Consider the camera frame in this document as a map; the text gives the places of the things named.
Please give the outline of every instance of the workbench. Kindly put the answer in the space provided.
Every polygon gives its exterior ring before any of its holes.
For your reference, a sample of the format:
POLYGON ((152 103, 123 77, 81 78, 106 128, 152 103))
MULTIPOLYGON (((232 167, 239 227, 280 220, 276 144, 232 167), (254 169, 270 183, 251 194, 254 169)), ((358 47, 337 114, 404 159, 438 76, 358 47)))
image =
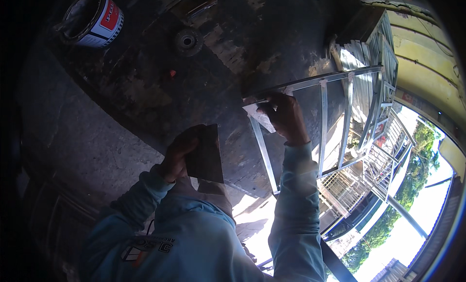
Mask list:
MULTIPOLYGON (((336 71, 325 40, 340 1, 221 0, 190 22, 183 15, 206 0, 113 1, 125 22, 110 45, 67 46, 50 36, 48 46, 67 73, 110 116, 162 153, 188 127, 217 123, 225 183, 267 197, 270 183, 242 95, 336 71), (204 36, 201 51, 189 58, 172 48, 173 36, 186 25, 204 36), (173 78, 170 70, 176 71, 173 78)), ((68 2, 59 0, 50 24, 68 2)), ((330 128, 343 112, 344 94, 340 82, 329 83, 328 90, 330 128)), ((295 96, 315 146, 320 91, 295 96)), ((278 181, 285 139, 267 131, 264 138, 278 181)))

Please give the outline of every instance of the tree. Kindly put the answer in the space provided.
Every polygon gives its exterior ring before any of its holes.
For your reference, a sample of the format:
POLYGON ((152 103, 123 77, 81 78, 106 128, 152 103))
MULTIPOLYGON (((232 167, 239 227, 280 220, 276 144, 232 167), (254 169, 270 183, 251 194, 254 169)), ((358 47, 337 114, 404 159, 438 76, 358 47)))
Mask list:
MULTIPOLYGON (((438 152, 432 151, 433 142, 439 136, 424 124, 418 124, 413 137, 416 140, 416 146, 411 150, 405 178, 394 196, 395 200, 406 210, 410 210, 419 191, 427 183, 430 175, 429 169, 437 170, 440 166, 438 152)), ((370 250, 385 243, 395 221, 400 217, 401 215, 393 207, 388 206, 374 226, 341 258, 351 273, 358 271, 369 257, 370 250)))

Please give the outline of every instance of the person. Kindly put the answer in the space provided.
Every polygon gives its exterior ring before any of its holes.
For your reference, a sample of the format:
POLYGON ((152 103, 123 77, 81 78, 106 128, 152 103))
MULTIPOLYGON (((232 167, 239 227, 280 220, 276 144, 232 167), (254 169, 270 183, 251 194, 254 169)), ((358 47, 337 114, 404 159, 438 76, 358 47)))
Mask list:
POLYGON ((102 209, 83 245, 82 281, 324 281, 319 235, 317 163, 296 99, 272 94, 265 113, 285 137, 280 195, 268 244, 274 275, 262 273, 235 232, 223 184, 186 176, 184 156, 197 143, 189 128, 165 159, 143 172, 128 192, 102 209), (154 213, 154 231, 136 235, 154 213))

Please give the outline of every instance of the red label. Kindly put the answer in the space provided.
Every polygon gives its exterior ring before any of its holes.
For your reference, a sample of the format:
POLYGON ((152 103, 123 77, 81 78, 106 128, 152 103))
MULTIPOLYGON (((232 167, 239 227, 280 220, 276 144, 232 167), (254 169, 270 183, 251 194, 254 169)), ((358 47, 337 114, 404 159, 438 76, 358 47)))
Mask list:
POLYGON ((413 98, 412 98, 411 95, 408 94, 408 93, 403 92, 403 96, 401 97, 401 99, 403 99, 403 100, 405 100, 406 102, 412 104, 413 98))
POLYGON ((117 24, 119 13, 120 9, 118 9, 115 3, 112 0, 108 0, 107 10, 100 21, 100 26, 112 31, 117 24))

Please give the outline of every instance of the sky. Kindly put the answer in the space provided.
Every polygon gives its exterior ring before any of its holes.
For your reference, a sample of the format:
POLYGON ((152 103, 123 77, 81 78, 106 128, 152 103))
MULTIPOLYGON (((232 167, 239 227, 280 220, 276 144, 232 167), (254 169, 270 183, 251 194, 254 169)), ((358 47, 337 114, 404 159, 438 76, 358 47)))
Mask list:
MULTIPOLYGON (((412 111, 406 111, 406 109, 409 110, 403 107, 402 113, 406 112, 406 114, 411 114, 412 111)), ((434 151, 438 150, 439 141, 445 137, 445 134, 440 130, 437 129, 437 131, 440 133, 441 137, 434 141, 434 151)), ((439 156, 439 163, 440 168, 437 171, 434 169, 430 170, 431 175, 427 179, 426 186, 445 180, 453 174, 450 165, 442 156, 439 156)), ((449 185, 450 183, 446 182, 442 185, 422 189, 409 210, 411 216, 428 234, 431 232, 437 220, 449 185)), ((370 282, 392 258, 399 260, 406 267, 409 266, 424 241, 425 239, 422 238, 404 218, 398 219, 385 244, 370 252, 368 259, 361 265, 358 272, 354 274, 354 277, 358 282, 370 282)), ((331 277, 327 279, 327 282, 334 281, 337 280, 331 277)))

